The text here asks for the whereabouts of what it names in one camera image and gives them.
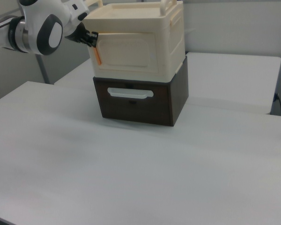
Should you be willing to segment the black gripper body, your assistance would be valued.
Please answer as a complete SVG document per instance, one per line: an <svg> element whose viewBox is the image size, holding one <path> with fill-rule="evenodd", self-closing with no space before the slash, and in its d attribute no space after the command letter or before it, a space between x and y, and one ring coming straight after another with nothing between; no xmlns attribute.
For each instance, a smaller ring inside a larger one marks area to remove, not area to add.
<svg viewBox="0 0 281 225"><path fill-rule="evenodd" d="M72 34L65 36L65 38L76 43L90 45L89 31L85 28L84 24L79 24L75 31Z"/></svg>

